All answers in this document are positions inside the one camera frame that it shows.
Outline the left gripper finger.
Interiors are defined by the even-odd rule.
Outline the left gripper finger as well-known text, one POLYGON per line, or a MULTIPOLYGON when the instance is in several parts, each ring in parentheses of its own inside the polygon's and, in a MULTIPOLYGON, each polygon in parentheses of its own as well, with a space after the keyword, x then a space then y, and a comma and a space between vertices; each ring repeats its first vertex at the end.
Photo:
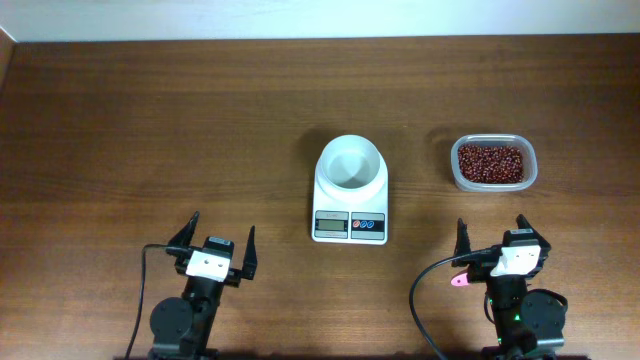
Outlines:
POLYGON ((243 258, 243 265, 242 265, 241 271, 242 271, 242 278, 246 280, 254 279, 256 270, 258 267, 258 259, 257 259, 256 246, 255 246, 255 231, 256 231, 256 227, 252 226, 249 231, 245 254, 243 258))
POLYGON ((195 211, 186 225, 179 230, 168 242, 169 247, 188 247, 194 236, 200 212, 195 211))

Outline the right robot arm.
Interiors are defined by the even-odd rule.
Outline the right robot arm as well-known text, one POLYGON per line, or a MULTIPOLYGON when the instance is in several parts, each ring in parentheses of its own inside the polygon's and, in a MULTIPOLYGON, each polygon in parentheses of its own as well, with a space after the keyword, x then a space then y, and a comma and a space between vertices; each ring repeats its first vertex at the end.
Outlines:
POLYGON ((453 265, 462 272, 455 287, 486 285, 485 315, 492 321, 498 344, 481 350, 483 359, 554 359, 564 346, 568 300, 528 282, 543 269, 550 243, 520 214, 517 228, 507 230, 498 245, 473 251, 467 225, 457 221, 453 265))

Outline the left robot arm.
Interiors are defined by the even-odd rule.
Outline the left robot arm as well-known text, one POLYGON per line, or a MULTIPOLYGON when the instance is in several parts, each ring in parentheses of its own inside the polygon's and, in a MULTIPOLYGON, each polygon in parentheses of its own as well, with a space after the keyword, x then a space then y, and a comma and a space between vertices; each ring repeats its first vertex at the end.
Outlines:
POLYGON ((210 236, 202 246, 191 244, 199 214, 189 221, 164 246, 175 258, 174 268, 186 278, 182 294, 159 302, 150 315, 154 339, 147 357, 166 359, 215 359, 208 347, 213 322, 226 287, 237 288, 255 276, 258 259, 255 229, 249 230, 242 266, 231 266, 234 243, 210 236))

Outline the pink plastic scoop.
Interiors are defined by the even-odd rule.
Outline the pink plastic scoop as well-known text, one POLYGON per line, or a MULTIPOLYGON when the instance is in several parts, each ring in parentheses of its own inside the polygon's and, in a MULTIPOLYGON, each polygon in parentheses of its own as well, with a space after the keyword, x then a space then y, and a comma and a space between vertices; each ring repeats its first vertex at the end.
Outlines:
POLYGON ((468 286, 470 284, 468 279, 468 273, 466 271, 458 273, 451 279, 450 283, 454 287, 468 286))

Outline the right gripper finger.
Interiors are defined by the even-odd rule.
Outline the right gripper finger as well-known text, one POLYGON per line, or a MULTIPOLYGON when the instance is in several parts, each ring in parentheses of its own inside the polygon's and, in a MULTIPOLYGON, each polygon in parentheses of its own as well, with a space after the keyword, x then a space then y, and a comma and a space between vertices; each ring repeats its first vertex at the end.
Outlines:
POLYGON ((530 222, 523 214, 519 214, 516 218, 517 235, 521 237, 527 237, 528 239, 535 239, 539 243, 543 242, 543 237, 534 229, 530 222))
POLYGON ((453 267, 466 267, 470 260, 464 258, 464 255, 471 253, 470 239, 467 231, 467 224, 462 218, 457 220, 456 226, 456 244, 454 248, 453 256, 455 259, 452 261, 453 267))

